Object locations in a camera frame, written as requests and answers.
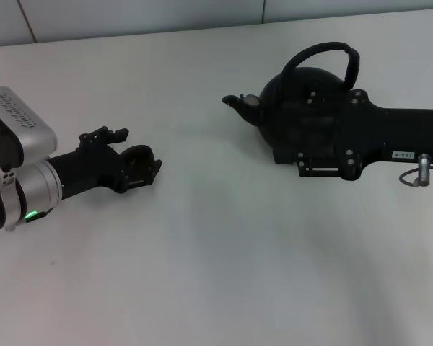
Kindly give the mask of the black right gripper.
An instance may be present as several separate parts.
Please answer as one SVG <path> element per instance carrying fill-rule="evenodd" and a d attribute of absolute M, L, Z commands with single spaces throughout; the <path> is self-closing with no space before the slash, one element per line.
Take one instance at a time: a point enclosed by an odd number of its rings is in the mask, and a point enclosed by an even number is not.
<path fill-rule="evenodd" d="M 273 148 L 276 164 L 293 165 L 300 177 L 359 179 L 375 162 L 416 163 L 422 154 L 433 165 L 433 110 L 378 107 L 364 90 L 290 92 L 281 115 L 341 115 L 336 156 L 312 156 L 290 147 Z"/>

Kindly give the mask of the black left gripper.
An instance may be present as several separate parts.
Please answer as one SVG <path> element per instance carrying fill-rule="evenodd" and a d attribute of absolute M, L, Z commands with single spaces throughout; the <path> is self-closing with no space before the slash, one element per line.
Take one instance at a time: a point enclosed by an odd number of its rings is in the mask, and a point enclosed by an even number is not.
<path fill-rule="evenodd" d="M 122 143 L 129 134 L 127 128 L 116 131 L 106 126 L 80 135 L 81 143 L 75 151 L 50 158 L 62 186 L 62 198 L 67 199 L 96 187 L 106 187 L 116 193 L 150 186 L 157 176 L 162 161 L 121 160 L 120 154 L 108 144 Z"/>

